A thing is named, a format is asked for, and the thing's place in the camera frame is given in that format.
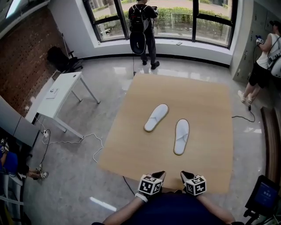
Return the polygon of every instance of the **person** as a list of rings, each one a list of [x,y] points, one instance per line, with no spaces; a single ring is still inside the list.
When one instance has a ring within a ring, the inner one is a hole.
[[[43,164],[41,163],[35,170],[31,170],[25,162],[18,160],[18,155],[4,148],[4,152],[0,151],[0,171],[5,174],[23,174],[35,180],[46,179],[48,172],[42,172]]]
[[[278,45],[281,46],[281,23],[278,21],[271,21],[273,26],[273,33],[268,34],[264,44],[258,44],[258,47],[263,51],[259,59],[255,62],[252,74],[244,92],[238,91],[238,96],[241,102],[245,102],[248,97],[248,102],[252,103],[256,98],[261,88],[264,88],[270,79],[270,70],[268,68],[268,52],[274,52],[278,50]]]
[[[141,192],[119,211],[92,225],[238,225],[233,215],[204,194],[176,191],[148,196]]]
[[[137,0],[137,4],[134,6],[136,6],[138,9],[144,8],[148,1],[149,0]],[[133,11],[134,10],[133,10],[133,6],[132,6],[129,9],[129,19],[131,18]],[[155,46],[154,31],[153,31],[153,26],[152,26],[151,20],[158,21],[158,16],[151,6],[147,6],[144,9],[144,11],[145,11],[145,17],[148,18],[148,20],[149,20],[148,28],[144,32],[145,38],[146,38],[146,45],[148,47],[148,52],[149,52],[149,56],[150,56],[150,60],[151,60],[151,62],[150,62],[151,69],[156,69],[158,66],[160,66],[160,62],[156,61],[156,46]],[[140,58],[142,60],[142,64],[146,65],[148,58],[147,58],[145,52],[143,54],[141,54]]]

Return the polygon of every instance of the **tiled floor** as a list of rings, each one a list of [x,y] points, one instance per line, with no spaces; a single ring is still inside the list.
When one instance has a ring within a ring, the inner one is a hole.
[[[245,85],[231,79],[229,70],[216,65],[180,59],[160,58],[161,65],[151,71],[135,58],[138,73],[180,76],[209,82],[226,84],[230,89],[233,115],[252,119],[246,104],[237,96]],[[84,62],[83,74],[88,84],[99,96],[99,105],[90,97],[82,84],[77,84],[75,92],[83,97],[78,102],[70,95],[60,112],[60,118],[82,134],[95,133],[105,143],[106,137],[118,112],[119,106],[133,79],[133,60],[130,57],[102,58]],[[237,220],[243,220],[245,203],[254,187],[257,177],[265,169],[265,143],[260,108],[270,106],[266,91],[261,91],[252,105],[256,121],[233,119],[234,157],[230,190],[226,195],[209,194],[220,206],[229,209]],[[51,130],[51,142],[79,141],[73,134],[63,133],[47,119],[43,122]],[[91,224],[102,222],[111,211],[92,203],[89,197],[97,198],[119,209],[133,199],[123,178],[101,170],[92,155],[100,148],[100,141],[94,136],[87,137],[80,144],[53,144],[48,147],[44,160],[44,170],[49,177],[44,181],[27,179],[24,190],[25,212],[33,224]],[[39,134],[33,148],[33,158],[29,165],[40,163],[46,145]],[[133,190],[138,182],[128,181]]]

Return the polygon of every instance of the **screen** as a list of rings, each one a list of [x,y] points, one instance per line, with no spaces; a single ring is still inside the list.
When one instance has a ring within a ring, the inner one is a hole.
[[[262,182],[255,196],[255,201],[266,208],[272,208],[277,194],[276,190]]]

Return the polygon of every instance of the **red brick wall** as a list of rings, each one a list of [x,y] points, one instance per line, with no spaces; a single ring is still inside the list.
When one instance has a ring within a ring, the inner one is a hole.
[[[22,116],[56,70],[47,61],[52,47],[64,51],[54,18],[44,7],[17,24],[0,39],[0,95]]]

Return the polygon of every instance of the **table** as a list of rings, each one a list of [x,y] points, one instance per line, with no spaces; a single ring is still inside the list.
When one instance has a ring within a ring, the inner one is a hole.
[[[62,131],[66,132],[66,130],[69,130],[70,132],[74,133],[80,138],[83,138],[84,136],[82,134],[79,134],[77,131],[72,129],[69,125],[64,123],[58,118],[58,112],[61,109],[64,101],[72,92],[79,101],[82,101],[81,98],[79,98],[73,91],[72,88],[75,86],[75,84],[78,81],[81,81],[85,88],[89,91],[90,95],[96,100],[96,102],[99,104],[100,100],[98,100],[97,97],[93,94],[93,92],[90,90],[88,85],[86,84],[86,80],[82,75],[82,72],[75,72],[75,73],[63,73],[61,74],[53,83],[52,87],[49,89],[59,89],[57,95],[55,98],[48,99],[46,96],[44,97],[43,101],[41,102],[37,112],[43,116],[49,117],[53,120],[54,124],[60,128]]]
[[[169,113],[151,133],[144,124],[155,107]],[[233,135],[228,87],[187,78],[137,74],[108,134],[98,165],[139,181],[166,171],[164,187],[183,189],[181,171],[203,175],[207,191],[226,193],[232,172]],[[173,153],[179,119],[190,133],[181,156]]]

